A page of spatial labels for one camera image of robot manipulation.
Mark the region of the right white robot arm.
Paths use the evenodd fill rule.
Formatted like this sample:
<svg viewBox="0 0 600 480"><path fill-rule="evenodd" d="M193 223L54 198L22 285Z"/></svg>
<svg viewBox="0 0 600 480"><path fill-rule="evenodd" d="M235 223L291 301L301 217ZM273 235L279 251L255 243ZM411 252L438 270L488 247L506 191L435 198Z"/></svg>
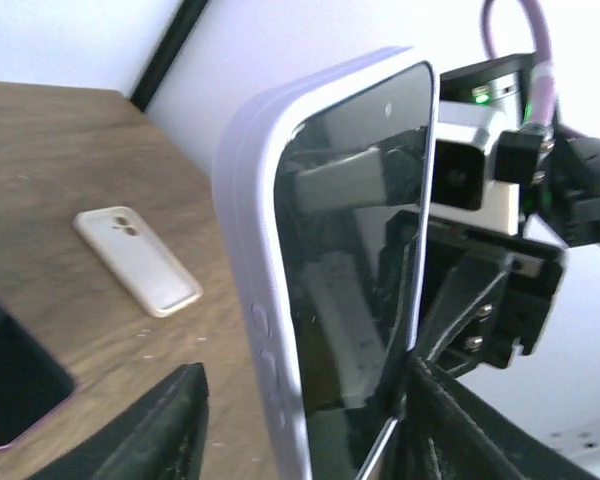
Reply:
<svg viewBox="0 0 600 480"><path fill-rule="evenodd" d="M600 139L575 137L557 121L549 138L506 132L496 174L522 189L521 213L538 215L566 247L600 244ZM480 364L505 369L528 356L561 283L560 247L465 223L430 225L425 316L418 350L458 377Z"/></svg>

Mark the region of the cream pink phone case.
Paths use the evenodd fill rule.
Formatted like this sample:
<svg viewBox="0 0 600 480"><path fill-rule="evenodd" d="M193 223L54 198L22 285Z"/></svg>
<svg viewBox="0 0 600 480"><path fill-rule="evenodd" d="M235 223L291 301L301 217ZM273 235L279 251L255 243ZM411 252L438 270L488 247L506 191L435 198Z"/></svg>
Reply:
<svg viewBox="0 0 600 480"><path fill-rule="evenodd" d="M73 225L152 317L168 317L202 297L200 283L133 209L113 206L83 211Z"/></svg>

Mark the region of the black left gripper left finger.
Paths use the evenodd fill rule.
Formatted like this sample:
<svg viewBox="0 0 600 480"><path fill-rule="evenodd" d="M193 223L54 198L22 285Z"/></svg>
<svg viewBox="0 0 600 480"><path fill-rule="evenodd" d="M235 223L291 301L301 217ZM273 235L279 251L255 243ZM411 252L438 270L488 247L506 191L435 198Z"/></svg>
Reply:
<svg viewBox="0 0 600 480"><path fill-rule="evenodd" d="M208 420L204 366L181 365L101 430L31 478L198 479Z"/></svg>

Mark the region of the black phone pink edge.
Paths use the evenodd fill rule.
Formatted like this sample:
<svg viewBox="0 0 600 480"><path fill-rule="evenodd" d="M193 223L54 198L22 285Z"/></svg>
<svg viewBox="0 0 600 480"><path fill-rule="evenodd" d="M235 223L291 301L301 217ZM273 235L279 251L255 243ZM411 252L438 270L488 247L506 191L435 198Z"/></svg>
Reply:
<svg viewBox="0 0 600 480"><path fill-rule="evenodd" d="M74 393L71 374L0 305L0 450Z"/></svg>

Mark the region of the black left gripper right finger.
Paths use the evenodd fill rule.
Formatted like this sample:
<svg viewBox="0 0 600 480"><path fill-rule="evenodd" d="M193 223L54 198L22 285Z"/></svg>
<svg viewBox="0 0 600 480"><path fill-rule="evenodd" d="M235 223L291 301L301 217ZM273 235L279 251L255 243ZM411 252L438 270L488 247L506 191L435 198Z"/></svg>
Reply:
<svg viewBox="0 0 600 480"><path fill-rule="evenodd" d="M593 479L526 434L435 363L405 357L396 374L396 431L381 479Z"/></svg>

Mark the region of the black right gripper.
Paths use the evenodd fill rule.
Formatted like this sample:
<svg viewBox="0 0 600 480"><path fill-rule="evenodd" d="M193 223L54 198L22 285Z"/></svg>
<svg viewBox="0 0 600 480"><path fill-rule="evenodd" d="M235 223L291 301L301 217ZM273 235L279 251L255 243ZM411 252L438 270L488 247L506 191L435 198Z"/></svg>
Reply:
<svg viewBox="0 0 600 480"><path fill-rule="evenodd" d="M447 373L506 369L535 350L565 270L562 248L429 225L419 357Z"/></svg>

